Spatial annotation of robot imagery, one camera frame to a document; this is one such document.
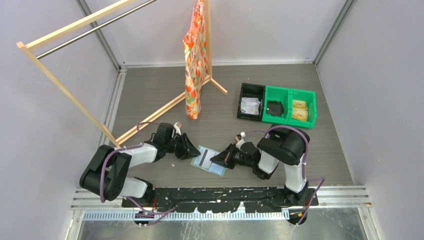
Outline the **white card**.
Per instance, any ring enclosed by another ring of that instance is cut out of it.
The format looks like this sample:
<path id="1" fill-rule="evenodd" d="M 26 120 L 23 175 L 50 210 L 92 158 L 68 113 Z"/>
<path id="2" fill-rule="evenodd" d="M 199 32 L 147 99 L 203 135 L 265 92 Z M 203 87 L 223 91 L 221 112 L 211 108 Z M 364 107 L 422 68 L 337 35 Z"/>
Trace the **white card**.
<path id="1" fill-rule="evenodd" d="M 219 152 L 204 146 L 199 146 L 198 150 L 200 151 L 200 155 L 194 158 L 192 164 L 195 167 L 209 169 L 213 163 L 211 158 L 218 155 Z"/>

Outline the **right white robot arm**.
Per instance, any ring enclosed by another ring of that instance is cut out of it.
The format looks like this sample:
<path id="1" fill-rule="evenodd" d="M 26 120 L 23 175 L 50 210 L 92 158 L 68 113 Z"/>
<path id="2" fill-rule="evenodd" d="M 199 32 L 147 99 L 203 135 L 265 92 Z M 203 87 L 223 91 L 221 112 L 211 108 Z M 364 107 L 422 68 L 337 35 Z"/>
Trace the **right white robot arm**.
<path id="1" fill-rule="evenodd" d="M 246 132 L 239 133 L 235 142 L 212 157 L 211 162 L 226 169 L 233 169 L 236 165 L 251 168 L 261 180 L 270 179 L 278 165 L 283 164 L 283 199 L 290 205 L 299 205 L 305 199 L 309 185 L 305 173 L 309 135 L 298 128 L 278 124 L 264 131 L 257 144 L 245 141 L 246 135 Z"/>

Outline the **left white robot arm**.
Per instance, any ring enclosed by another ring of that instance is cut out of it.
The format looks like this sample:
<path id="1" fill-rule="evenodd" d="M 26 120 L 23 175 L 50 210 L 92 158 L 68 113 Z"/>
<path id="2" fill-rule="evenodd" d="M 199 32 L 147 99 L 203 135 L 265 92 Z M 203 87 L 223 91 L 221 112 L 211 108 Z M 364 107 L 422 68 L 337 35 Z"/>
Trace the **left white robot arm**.
<path id="1" fill-rule="evenodd" d="M 149 140 L 138 145 L 114 148 L 101 145 L 83 171 L 79 185 L 98 195 L 102 203 L 117 197 L 135 200 L 141 207 L 148 207 L 154 199 L 152 183 L 129 177 L 130 168 L 159 161 L 166 154 L 174 154 L 185 160 L 200 155 L 180 123 L 159 123 Z"/>

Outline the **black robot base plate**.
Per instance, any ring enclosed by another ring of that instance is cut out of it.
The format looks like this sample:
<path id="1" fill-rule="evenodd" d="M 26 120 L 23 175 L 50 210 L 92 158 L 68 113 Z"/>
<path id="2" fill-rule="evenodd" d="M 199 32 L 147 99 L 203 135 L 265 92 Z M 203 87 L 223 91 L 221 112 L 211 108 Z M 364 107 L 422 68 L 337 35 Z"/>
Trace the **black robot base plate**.
<path id="1" fill-rule="evenodd" d="M 135 198 L 143 208 L 153 207 L 159 212 L 172 208 L 176 213 L 234 213 L 244 207 L 247 213 L 276 213 L 282 208 L 318 206 L 315 190 L 309 188 L 298 203 L 293 203 L 289 192 L 276 186 L 265 187 L 158 187 L 147 191 L 144 197 Z"/>

